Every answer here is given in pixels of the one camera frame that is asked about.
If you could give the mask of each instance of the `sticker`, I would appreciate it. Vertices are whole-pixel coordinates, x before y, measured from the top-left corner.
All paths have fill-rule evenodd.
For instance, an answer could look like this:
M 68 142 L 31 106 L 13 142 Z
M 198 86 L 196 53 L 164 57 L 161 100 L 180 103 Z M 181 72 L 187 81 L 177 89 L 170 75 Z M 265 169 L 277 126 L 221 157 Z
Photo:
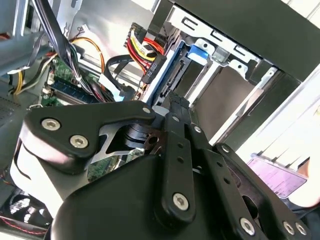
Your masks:
M 153 50 L 148 50 L 146 49 L 137 39 L 136 35 L 135 35 L 135 31 L 132 30 L 131 31 L 131 36 L 130 39 L 132 40 L 133 44 L 135 47 L 137 47 L 139 49 L 139 51 L 144 55 L 147 56 L 148 54 L 153 53 Z
M 260 156 L 253 157 L 248 166 L 281 199 L 300 188 L 307 178 Z

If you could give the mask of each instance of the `black metal plate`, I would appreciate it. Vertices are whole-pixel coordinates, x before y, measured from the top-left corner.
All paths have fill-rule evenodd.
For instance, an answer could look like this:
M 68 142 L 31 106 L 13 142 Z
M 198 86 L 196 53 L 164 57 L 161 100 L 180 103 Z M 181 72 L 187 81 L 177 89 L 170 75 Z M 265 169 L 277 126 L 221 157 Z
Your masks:
M 215 198 L 195 172 L 195 220 L 179 232 L 157 221 L 154 198 L 160 164 L 155 155 L 143 156 L 74 192 L 58 211 L 51 239 L 223 240 L 219 219 L 212 214 Z

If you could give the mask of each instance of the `black mechanical arm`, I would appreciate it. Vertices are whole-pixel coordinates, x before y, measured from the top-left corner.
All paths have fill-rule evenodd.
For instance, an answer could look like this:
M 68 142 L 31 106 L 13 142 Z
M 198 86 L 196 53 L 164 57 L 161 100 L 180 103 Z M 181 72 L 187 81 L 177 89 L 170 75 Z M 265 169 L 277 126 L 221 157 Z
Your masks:
M 165 116 L 140 101 L 27 114 L 15 159 L 23 147 L 66 175 L 83 173 L 93 160 L 145 149 L 67 197 L 46 238 L 310 240 L 309 229 L 229 146 L 209 145 L 190 120 L 188 102 L 170 98 Z

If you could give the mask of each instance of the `blue drive bracket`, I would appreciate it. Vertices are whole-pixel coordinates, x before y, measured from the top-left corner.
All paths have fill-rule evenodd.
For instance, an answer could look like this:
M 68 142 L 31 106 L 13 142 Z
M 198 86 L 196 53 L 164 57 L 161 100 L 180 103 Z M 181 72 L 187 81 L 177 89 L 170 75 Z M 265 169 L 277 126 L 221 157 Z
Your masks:
M 190 51 L 188 53 L 188 58 L 197 62 L 198 64 L 201 64 L 202 66 L 205 66 L 208 61 L 209 54 L 199 47 L 192 45 L 190 48 Z

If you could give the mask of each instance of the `black ribbon cable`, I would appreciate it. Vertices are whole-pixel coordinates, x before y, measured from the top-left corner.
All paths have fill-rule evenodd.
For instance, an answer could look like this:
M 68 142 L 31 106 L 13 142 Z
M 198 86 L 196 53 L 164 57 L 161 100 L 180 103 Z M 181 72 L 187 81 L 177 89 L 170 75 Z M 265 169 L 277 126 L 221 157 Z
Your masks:
M 114 57 L 111 57 L 107 62 L 106 62 L 106 65 L 105 65 L 105 68 L 104 68 L 104 72 L 103 74 L 106 76 L 107 79 L 109 79 L 109 81 L 115 85 L 115 87 L 118 89 L 118 90 L 122 90 L 122 84 L 120 84 L 117 80 L 115 80 L 115 78 L 112 76 L 110 70 L 109 70 L 109 67 L 114 65 L 114 64 L 123 64 L 123 63 L 130 63 L 130 62 L 133 62 L 134 60 L 130 57 L 130 55 L 119 55 L 119 56 L 114 56 Z

